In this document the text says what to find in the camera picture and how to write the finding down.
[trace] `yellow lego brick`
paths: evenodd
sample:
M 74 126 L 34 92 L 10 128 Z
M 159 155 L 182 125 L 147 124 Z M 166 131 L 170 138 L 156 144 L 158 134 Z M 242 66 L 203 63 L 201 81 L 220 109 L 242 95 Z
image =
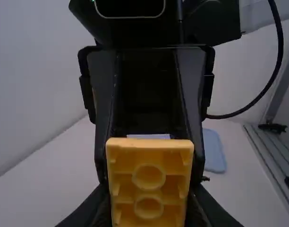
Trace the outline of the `yellow lego brick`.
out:
M 113 227 L 182 227 L 194 145 L 189 140 L 110 138 Z

